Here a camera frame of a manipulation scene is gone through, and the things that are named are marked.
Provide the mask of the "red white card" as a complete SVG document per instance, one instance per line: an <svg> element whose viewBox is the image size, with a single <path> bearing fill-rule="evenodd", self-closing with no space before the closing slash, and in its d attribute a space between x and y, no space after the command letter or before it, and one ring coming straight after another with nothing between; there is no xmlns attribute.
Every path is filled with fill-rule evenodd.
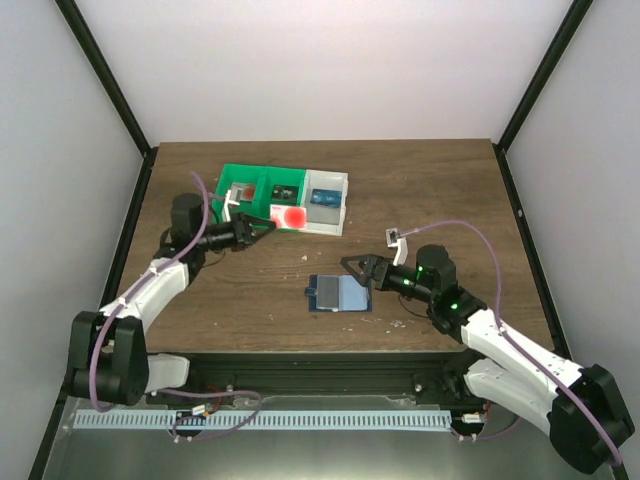
<svg viewBox="0 0 640 480"><path fill-rule="evenodd" d="M254 183L234 182L232 189L237 191L237 199L242 202L252 202L254 200L256 185Z"/></svg>
<svg viewBox="0 0 640 480"><path fill-rule="evenodd" d="M307 226L307 211L305 207L272 204L269 215L270 220L276 224L277 229L300 231Z"/></svg>

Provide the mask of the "navy blue card holder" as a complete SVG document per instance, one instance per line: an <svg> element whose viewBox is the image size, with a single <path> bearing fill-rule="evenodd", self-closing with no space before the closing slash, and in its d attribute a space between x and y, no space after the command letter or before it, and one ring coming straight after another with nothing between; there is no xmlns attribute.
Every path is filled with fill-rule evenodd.
<svg viewBox="0 0 640 480"><path fill-rule="evenodd" d="M350 312L371 312L372 293L371 287L360 286L350 275L337 275L340 278L340 295L338 310L321 310L316 307L316 285L319 275L311 275L309 284L305 288L305 296L308 298L310 312L325 313L350 313Z"/></svg>

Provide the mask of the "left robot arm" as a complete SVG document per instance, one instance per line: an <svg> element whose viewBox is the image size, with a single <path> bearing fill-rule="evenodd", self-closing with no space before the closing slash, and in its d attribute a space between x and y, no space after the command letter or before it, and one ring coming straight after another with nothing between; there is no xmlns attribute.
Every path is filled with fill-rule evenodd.
<svg viewBox="0 0 640 480"><path fill-rule="evenodd" d="M207 200L193 193L175 197L171 225L145 272L99 311L76 315L64 378L69 395L88 399L95 410L105 412L186 384L187 358L148 353L150 326L193 283L208 253L243 251L276 228L270 220L243 212L225 222L209 218Z"/></svg>

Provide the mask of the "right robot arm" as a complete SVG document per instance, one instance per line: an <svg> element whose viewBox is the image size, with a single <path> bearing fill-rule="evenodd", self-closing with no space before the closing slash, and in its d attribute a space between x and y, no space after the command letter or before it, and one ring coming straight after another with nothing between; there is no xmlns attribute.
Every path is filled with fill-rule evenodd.
<svg viewBox="0 0 640 480"><path fill-rule="evenodd" d="M432 325L474 359L461 375L470 395L536 426L577 471L622 465L620 448L635 426L614 376L599 364L585 367L553 353L508 325L459 284L443 246L421 247L413 267L374 254L344 257L341 264L365 287L425 304Z"/></svg>

